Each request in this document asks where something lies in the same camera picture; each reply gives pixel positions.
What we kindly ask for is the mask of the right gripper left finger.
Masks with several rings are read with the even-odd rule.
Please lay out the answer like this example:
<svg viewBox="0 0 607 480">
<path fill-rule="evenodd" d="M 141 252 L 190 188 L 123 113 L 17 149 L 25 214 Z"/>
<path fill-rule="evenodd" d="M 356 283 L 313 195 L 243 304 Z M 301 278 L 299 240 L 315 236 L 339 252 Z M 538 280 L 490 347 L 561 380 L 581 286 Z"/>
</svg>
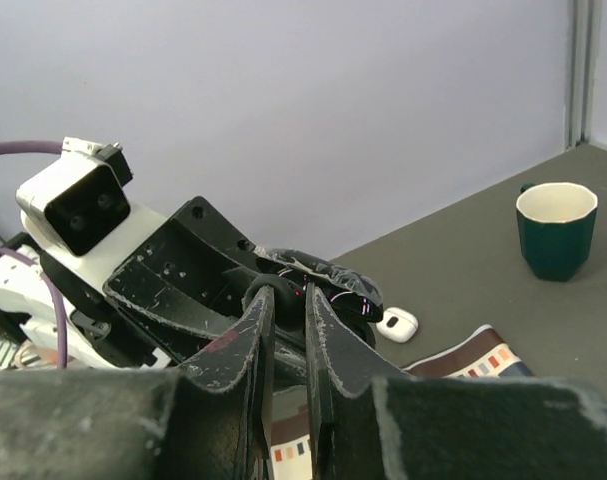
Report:
<svg viewBox="0 0 607 480">
<path fill-rule="evenodd" d="M 274 292 L 163 370 L 0 372 L 0 479 L 263 479 Z"/>
</svg>

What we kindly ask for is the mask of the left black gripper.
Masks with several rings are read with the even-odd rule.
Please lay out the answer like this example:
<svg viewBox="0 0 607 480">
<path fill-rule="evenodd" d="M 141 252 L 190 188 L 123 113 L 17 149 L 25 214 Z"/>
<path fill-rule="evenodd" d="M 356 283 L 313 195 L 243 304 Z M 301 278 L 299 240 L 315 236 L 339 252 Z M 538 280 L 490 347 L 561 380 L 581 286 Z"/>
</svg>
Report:
<svg viewBox="0 0 607 480">
<path fill-rule="evenodd" d="M 259 276 L 292 267 L 256 245 L 205 197 L 186 202 L 104 284 L 108 301 L 170 361 L 180 364 L 232 326 Z"/>
</svg>

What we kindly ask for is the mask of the black earbud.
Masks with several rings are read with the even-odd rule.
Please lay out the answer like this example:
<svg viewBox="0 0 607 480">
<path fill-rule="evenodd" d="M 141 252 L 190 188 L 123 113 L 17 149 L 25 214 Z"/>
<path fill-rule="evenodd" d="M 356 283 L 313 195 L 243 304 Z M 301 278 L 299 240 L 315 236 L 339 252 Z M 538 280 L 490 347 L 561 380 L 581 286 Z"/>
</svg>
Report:
<svg viewBox="0 0 607 480">
<path fill-rule="evenodd" d="M 304 309 L 303 290 L 295 282 L 276 274 L 263 274 L 252 282 L 251 290 L 258 291 L 264 286 L 273 289 L 276 306 L 283 313 L 294 314 Z"/>
</svg>

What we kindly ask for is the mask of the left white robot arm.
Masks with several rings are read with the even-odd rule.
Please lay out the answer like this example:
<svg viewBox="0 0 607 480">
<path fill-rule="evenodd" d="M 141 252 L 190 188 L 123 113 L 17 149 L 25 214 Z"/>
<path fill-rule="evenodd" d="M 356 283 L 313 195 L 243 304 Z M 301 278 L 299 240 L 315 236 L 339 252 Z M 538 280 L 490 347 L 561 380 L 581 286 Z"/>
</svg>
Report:
<svg viewBox="0 0 607 480">
<path fill-rule="evenodd" d="M 183 363 L 242 315 L 253 244 L 206 199 L 169 218 L 142 206 L 91 251 L 35 227 L 0 251 L 0 334 L 94 369 Z"/>
</svg>

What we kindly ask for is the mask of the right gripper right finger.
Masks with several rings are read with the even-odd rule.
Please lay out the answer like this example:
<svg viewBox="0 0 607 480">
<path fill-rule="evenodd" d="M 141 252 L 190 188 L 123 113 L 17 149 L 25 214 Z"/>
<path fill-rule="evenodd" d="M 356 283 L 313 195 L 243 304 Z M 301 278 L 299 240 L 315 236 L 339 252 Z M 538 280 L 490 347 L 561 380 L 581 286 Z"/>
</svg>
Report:
<svg viewBox="0 0 607 480">
<path fill-rule="evenodd" d="M 416 378 L 306 292 L 316 479 L 607 479 L 607 401 L 563 378 Z"/>
</svg>

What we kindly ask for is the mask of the white charging case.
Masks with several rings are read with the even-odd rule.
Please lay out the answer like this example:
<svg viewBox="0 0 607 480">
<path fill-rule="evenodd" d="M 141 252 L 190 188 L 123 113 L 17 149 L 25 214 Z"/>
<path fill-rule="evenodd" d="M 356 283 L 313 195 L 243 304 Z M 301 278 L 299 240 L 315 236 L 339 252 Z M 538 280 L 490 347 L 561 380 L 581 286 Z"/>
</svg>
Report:
<svg viewBox="0 0 607 480">
<path fill-rule="evenodd" d="M 375 324 L 376 330 L 386 339 L 398 344 L 407 343 L 419 329 L 415 315 L 399 307 L 388 307 L 383 318 Z"/>
</svg>

